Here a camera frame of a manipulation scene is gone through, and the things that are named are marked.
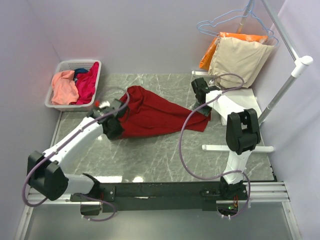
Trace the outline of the dark red t-shirt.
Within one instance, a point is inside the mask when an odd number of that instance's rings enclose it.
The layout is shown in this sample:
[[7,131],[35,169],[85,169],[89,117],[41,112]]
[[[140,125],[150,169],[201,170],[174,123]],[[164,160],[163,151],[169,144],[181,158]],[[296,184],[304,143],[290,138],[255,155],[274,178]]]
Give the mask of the dark red t-shirt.
[[145,138],[179,132],[191,110],[134,85],[127,89],[128,111],[119,119],[121,138]]

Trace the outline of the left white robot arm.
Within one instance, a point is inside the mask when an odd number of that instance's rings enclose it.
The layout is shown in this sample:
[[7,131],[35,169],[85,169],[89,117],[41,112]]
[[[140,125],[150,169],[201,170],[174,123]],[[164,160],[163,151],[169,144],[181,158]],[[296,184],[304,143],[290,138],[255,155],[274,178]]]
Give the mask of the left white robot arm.
[[55,201],[63,194],[82,194],[88,201],[101,199],[101,183],[93,176],[66,174],[67,163],[74,160],[91,141],[104,134],[119,138],[124,129],[119,121],[127,112],[127,102],[114,99],[109,106],[95,106],[80,124],[57,144],[44,152],[34,151],[27,160],[26,183],[45,199]]

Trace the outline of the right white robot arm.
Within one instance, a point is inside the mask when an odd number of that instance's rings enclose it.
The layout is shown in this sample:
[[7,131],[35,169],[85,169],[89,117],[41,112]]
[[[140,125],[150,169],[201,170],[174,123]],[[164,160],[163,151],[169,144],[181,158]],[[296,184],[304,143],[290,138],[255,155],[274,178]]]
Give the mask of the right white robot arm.
[[226,120],[225,140],[229,155],[224,172],[229,174],[220,178],[219,193],[222,198],[230,200],[242,191],[242,172],[252,151],[261,142],[258,114],[255,109],[245,109],[225,95],[197,112],[208,117],[212,110]]

